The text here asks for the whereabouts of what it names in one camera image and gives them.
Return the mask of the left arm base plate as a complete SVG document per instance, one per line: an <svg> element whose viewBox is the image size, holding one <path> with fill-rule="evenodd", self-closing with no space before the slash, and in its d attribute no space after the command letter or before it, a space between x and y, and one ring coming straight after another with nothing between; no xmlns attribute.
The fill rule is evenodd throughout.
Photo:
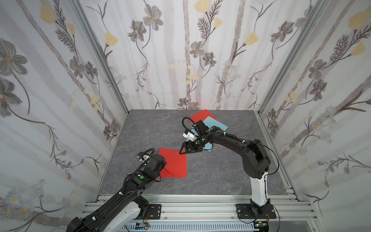
<svg viewBox="0 0 371 232"><path fill-rule="evenodd" d="M142 220L159 220L162 213L162 205L161 204L149 204L141 209L137 219Z"/></svg>

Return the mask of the red paper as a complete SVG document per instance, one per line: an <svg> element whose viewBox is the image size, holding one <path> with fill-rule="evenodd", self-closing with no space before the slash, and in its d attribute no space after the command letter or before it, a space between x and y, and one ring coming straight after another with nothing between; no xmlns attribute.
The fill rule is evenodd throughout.
<svg viewBox="0 0 371 232"><path fill-rule="evenodd" d="M159 155L167 162L164 169L160 172L163 178L184 178L187 177L187 156L180 155L177 150L160 148Z"/></svg>
<svg viewBox="0 0 371 232"><path fill-rule="evenodd" d="M190 117L194 122L203 121L205 125L218 122L216 117L212 115L208 110L203 110Z"/></svg>

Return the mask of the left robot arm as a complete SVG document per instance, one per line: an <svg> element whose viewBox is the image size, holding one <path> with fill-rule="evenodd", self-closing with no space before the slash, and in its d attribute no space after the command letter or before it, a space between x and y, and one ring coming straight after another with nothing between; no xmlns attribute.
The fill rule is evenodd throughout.
<svg viewBox="0 0 371 232"><path fill-rule="evenodd" d="M125 176L122 187L101 207L83 219L74 218L68 232L112 232L137 217L146 217L149 202L143 192L157 182L166 166L165 158L150 148L137 156L142 164Z"/></svg>

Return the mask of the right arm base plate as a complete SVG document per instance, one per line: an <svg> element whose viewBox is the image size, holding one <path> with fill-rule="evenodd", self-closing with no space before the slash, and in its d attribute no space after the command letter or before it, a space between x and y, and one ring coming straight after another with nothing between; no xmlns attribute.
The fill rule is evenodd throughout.
<svg viewBox="0 0 371 232"><path fill-rule="evenodd" d="M271 204L258 207L251 204L236 204L239 219L277 219L276 211Z"/></svg>

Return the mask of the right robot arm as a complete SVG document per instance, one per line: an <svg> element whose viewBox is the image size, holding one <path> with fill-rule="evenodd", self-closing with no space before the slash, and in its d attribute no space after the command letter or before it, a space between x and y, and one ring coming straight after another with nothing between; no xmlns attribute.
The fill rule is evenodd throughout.
<svg viewBox="0 0 371 232"><path fill-rule="evenodd" d="M208 127L201 120L195 122L184 117L182 126L185 129L183 136L187 140L182 143L180 155L200 153L205 150L206 144L217 144L241 157L243 170L250 177L252 187L248 210L254 219L268 217L268 213L273 209L267 194L267 176L271 160L266 150L269 148L258 139L244 140L218 126Z"/></svg>

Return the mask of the red paper back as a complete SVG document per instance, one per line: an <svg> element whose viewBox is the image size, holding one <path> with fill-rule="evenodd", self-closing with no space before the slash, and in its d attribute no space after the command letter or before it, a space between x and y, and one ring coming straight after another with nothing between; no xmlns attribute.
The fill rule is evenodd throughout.
<svg viewBox="0 0 371 232"><path fill-rule="evenodd" d="M203 110L190 117L194 122L203 121L205 125L218 122L216 117L212 115L208 110Z"/></svg>

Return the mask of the light blue paper top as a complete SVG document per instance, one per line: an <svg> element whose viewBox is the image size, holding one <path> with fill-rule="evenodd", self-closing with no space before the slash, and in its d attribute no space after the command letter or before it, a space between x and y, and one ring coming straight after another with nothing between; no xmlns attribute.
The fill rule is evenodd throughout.
<svg viewBox="0 0 371 232"><path fill-rule="evenodd" d="M213 126L219 127L223 131L226 131L228 129L228 126L224 125L223 123L219 122L218 120L208 116L206 119L203 120L203 123L209 127L212 128Z"/></svg>

